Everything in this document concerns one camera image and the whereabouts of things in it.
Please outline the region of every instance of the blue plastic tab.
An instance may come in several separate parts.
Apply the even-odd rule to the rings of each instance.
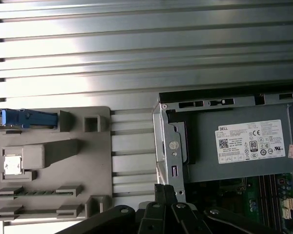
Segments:
[[[57,127],[58,115],[27,109],[2,109],[2,124],[21,125],[22,128],[29,128],[31,125]]]

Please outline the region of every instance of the white connector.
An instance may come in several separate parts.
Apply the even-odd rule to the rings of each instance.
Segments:
[[[283,205],[289,210],[293,210],[293,198],[288,198],[285,201],[283,201]]]
[[[291,219],[292,216],[291,216],[291,211],[290,209],[286,208],[286,207],[283,207],[282,208],[282,217],[284,219]]]

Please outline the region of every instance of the ribbed metal panel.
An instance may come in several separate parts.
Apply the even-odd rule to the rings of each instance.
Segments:
[[[284,79],[293,0],[0,1],[0,107],[110,107],[116,204],[152,198],[159,91]]]

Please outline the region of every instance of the sticker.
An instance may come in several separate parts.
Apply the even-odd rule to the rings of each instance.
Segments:
[[[293,145],[289,145],[289,154],[288,154],[289,158],[293,158]]]
[[[219,126],[215,136],[219,163],[286,156],[279,119]]]

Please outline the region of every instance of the screw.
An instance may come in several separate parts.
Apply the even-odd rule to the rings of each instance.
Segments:
[[[121,209],[122,213],[128,213],[128,211],[129,211],[128,209]]]
[[[218,215],[219,214],[219,210],[211,210],[210,211],[213,215]]]
[[[178,204],[176,205],[176,207],[177,207],[177,208],[185,208],[186,205],[185,205],[185,204],[182,204],[182,203],[178,203]]]
[[[177,141],[171,141],[168,146],[171,150],[176,150],[176,149],[178,149],[179,144]]]

